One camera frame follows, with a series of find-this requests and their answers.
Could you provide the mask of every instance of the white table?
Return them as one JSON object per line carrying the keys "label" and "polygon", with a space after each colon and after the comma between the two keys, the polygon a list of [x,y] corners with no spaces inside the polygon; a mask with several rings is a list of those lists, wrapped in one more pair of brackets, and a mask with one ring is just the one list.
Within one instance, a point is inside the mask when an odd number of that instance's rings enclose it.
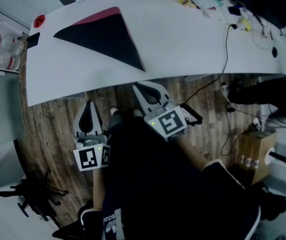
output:
{"label": "white table", "polygon": [[[146,72],[93,50],[57,38],[59,30],[110,7],[119,7]],[[28,105],[98,88],[165,77],[220,73],[226,60],[228,23],[237,17],[223,6],[212,18],[174,0],[85,0],[46,15],[39,28],[38,45],[27,51],[26,90]],[[262,27],[252,20],[258,31]],[[270,26],[278,50],[260,50],[252,34],[230,28],[226,73],[286,74],[286,38]],[[255,38],[261,47],[264,39]]]}

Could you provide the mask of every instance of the large water bottle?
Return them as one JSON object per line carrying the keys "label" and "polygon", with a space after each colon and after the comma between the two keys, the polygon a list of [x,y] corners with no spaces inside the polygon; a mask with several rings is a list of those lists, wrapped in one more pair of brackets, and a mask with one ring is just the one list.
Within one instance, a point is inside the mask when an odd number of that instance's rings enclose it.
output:
{"label": "large water bottle", "polygon": [[0,68],[17,71],[21,64],[21,58],[17,55],[11,55],[7,51],[0,51]]}
{"label": "large water bottle", "polygon": [[0,51],[8,52],[10,55],[20,56],[24,48],[24,43],[17,40],[11,34],[0,35]]}

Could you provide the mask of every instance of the person's arm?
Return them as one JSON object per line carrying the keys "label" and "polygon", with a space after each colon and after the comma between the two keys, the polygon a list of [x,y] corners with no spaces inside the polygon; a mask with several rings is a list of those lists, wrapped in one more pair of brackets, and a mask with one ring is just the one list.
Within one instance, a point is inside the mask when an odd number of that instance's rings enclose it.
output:
{"label": "person's arm", "polygon": [[103,209],[105,197],[104,179],[102,169],[93,170],[93,208],[97,211]]}
{"label": "person's arm", "polygon": [[195,147],[191,145],[186,137],[179,136],[176,141],[179,147],[182,149],[183,153],[195,168],[201,171],[209,162],[198,150],[195,149]]}

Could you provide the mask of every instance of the black round object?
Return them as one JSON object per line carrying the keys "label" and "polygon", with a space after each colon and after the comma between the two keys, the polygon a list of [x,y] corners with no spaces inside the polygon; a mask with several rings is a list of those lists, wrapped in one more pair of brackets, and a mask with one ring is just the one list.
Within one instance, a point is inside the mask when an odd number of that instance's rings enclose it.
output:
{"label": "black round object", "polygon": [[275,47],[273,47],[273,49],[272,49],[272,54],[273,54],[274,58],[276,58],[278,56],[278,50]]}

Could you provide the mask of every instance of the white shoe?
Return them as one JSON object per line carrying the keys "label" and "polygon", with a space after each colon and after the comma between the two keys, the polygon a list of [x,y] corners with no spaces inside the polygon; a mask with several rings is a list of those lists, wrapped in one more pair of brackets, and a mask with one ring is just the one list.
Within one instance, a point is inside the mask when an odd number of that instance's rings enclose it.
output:
{"label": "white shoe", "polygon": [[133,110],[133,116],[134,116],[135,118],[136,118],[136,117],[142,118],[142,117],[143,117],[143,114],[142,114],[141,110],[139,110],[139,109],[134,109],[134,110]]}
{"label": "white shoe", "polygon": [[226,98],[227,102],[232,105],[232,103],[229,100],[230,88],[225,82],[221,84],[221,91],[223,96]]}
{"label": "white shoe", "polygon": [[111,107],[110,112],[112,116],[116,111],[119,111],[119,109],[116,106]]}

